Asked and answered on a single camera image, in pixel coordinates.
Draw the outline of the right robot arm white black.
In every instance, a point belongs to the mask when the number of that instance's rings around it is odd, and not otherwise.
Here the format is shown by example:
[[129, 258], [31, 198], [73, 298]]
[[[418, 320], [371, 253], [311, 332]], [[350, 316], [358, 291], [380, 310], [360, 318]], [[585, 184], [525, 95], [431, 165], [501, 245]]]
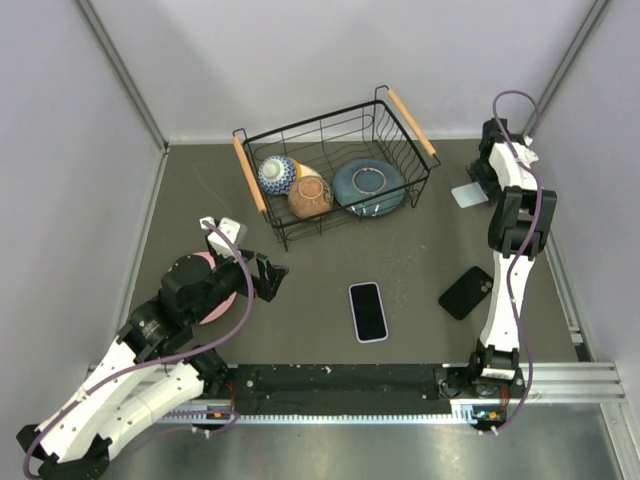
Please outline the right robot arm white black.
[[519, 320], [524, 292], [536, 258], [546, 246], [557, 194], [541, 186], [532, 170], [538, 156], [531, 139], [513, 135], [503, 118], [483, 124], [479, 158], [468, 172], [495, 205], [487, 242], [493, 251], [494, 280], [489, 313], [466, 380], [487, 396], [522, 380]]

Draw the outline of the light blue smartphone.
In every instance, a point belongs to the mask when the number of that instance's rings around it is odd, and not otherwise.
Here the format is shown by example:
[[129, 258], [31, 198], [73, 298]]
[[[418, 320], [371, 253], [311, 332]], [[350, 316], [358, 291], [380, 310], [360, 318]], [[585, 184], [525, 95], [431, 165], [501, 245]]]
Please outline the light blue smartphone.
[[451, 195], [462, 209], [485, 204], [489, 201], [488, 196], [478, 182], [455, 187], [451, 190]]

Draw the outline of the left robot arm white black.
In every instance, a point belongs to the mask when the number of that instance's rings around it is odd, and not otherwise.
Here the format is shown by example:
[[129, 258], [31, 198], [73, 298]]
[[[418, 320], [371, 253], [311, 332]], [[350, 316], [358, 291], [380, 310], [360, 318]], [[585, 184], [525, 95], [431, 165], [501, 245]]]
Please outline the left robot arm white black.
[[134, 309], [100, 364], [59, 412], [16, 436], [41, 465], [28, 478], [97, 479], [137, 435], [178, 405], [216, 396], [229, 384], [228, 366], [213, 348], [184, 358], [181, 349], [203, 322], [240, 294], [271, 301], [288, 270], [245, 251], [258, 272], [232, 258], [186, 255], [163, 275], [156, 296]]

